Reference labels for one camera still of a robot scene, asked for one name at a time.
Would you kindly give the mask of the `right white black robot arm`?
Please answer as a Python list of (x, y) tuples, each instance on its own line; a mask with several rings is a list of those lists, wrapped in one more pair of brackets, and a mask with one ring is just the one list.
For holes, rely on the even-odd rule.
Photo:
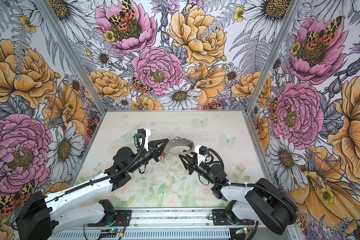
[(281, 235), (296, 222), (296, 205), (267, 179), (260, 178), (254, 184), (229, 181), (223, 159), (215, 150), (202, 146), (195, 152), (180, 154), (179, 158), (190, 175), (197, 173), (212, 185), (216, 199), (229, 203), (226, 218), (230, 223), (261, 222)]

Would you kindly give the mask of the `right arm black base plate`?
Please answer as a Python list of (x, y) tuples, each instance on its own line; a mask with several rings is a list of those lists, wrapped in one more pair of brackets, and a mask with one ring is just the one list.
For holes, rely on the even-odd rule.
[(225, 209), (212, 209), (212, 214), (208, 218), (213, 221), (214, 226), (252, 226), (255, 224), (253, 220), (239, 220), (233, 215), (228, 215)]

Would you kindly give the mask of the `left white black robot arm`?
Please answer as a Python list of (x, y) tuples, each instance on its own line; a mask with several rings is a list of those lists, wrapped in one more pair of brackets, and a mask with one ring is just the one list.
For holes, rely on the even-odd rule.
[(109, 200), (100, 200), (90, 207), (79, 205), (122, 188), (132, 179), (134, 171), (150, 160), (158, 161), (168, 143), (169, 139), (148, 143), (138, 140), (137, 153), (129, 147), (119, 149), (114, 164), (95, 178), (64, 191), (31, 194), (15, 219), (20, 239), (47, 240), (58, 232), (80, 225), (114, 225), (119, 219)]

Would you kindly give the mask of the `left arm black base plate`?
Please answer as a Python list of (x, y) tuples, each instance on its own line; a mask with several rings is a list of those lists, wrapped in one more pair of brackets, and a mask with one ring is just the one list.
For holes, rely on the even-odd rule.
[(105, 215), (98, 223), (87, 224), (88, 227), (128, 227), (130, 225), (132, 211), (116, 210), (115, 212), (105, 211)]

